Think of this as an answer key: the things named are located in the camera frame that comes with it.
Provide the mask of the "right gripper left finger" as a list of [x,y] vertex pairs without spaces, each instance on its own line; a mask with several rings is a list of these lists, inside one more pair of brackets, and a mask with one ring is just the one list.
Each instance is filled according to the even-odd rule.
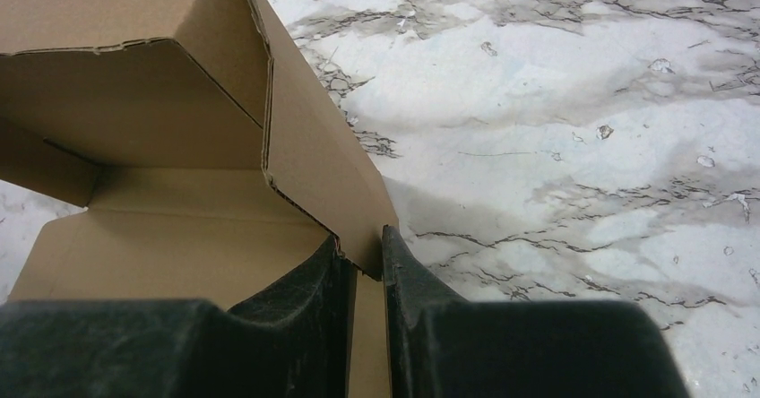
[[4,397],[344,397],[355,274],[335,238],[230,309],[204,299],[1,310]]

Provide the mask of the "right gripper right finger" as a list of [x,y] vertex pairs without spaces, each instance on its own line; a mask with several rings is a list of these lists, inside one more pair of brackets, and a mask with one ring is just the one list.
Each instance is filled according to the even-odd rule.
[[611,300],[469,301],[382,236],[395,397],[685,397],[655,323]]

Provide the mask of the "brown cardboard box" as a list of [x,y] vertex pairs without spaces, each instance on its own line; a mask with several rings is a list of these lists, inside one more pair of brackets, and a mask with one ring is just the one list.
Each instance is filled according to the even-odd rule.
[[344,397],[391,395],[373,161],[267,0],[1,0],[1,178],[78,207],[7,302],[230,309],[327,238],[355,274]]

